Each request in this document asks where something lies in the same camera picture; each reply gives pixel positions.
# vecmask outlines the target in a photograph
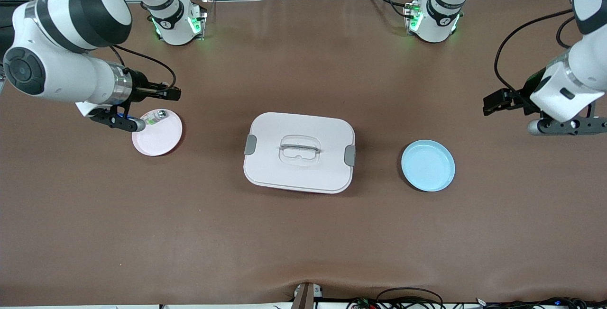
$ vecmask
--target round plate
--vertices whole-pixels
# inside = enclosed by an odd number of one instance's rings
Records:
[[[132,134],[133,145],[140,153],[148,156],[164,155],[171,151],[182,138],[182,131],[184,129],[182,120],[175,112],[171,110],[165,111],[169,114],[165,119],[154,125],[146,124],[145,129]]]
[[[421,140],[411,143],[403,152],[401,167],[407,180],[419,190],[444,190],[455,177],[455,161],[440,143]]]

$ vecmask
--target light blue plate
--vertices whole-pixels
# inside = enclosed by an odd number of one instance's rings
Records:
[[[421,140],[411,143],[403,152],[401,167],[407,180],[419,190],[444,190],[455,177],[455,161],[438,142]]]

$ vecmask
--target small glass bottle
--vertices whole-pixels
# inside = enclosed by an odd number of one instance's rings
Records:
[[[148,113],[142,119],[145,121],[146,125],[154,125],[165,119],[168,115],[169,114],[165,110],[158,110]]]

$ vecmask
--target brown table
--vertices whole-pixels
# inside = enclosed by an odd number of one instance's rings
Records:
[[[143,156],[130,134],[83,119],[73,104],[7,86],[2,305],[281,301],[303,281],[323,284],[325,296],[417,286],[448,301],[604,298],[607,136],[533,137],[522,112],[481,110],[501,87],[492,63],[503,37],[567,7],[469,0],[455,35],[425,44],[372,0],[219,3],[204,41],[171,47],[133,5],[124,45],[173,67],[184,93],[132,113],[175,110],[184,140],[168,156]],[[561,52],[554,33],[564,19],[512,40],[507,80],[522,86]],[[245,138],[269,111],[348,121],[358,149],[351,186],[314,195],[249,183]],[[419,139],[453,153],[446,190],[401,180],[399,152]]]

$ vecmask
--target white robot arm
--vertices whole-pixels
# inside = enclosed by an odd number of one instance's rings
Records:
[[[148,82],[141,72],[88,55],[123,43],[130,34],[124,0],[34,0],[15,10],[13,27],[4,71],[23,93],[76,102],[84,116],[130,132],[145,126],[127,116],[131,102],[180,98],[176,87]]]
[[[527,127],[538,136],[607,132],[607,118],[594,116],[594,102],[607,91],[607,0],[573,0],[573,11],[583,38],[516,94],[501,89],[485,97],[485,115],[517,108],[526,115],[539,112]],[[586,116],[579,115],[586,107]]]
[[[408,30],[429,43],[440,43],[455,30],[466,0],[416,0],[407,14]]]
[[[152,15],[158,35],[171,45],[184,45],[203,35],[206,9],[190,0],[141,0]]]

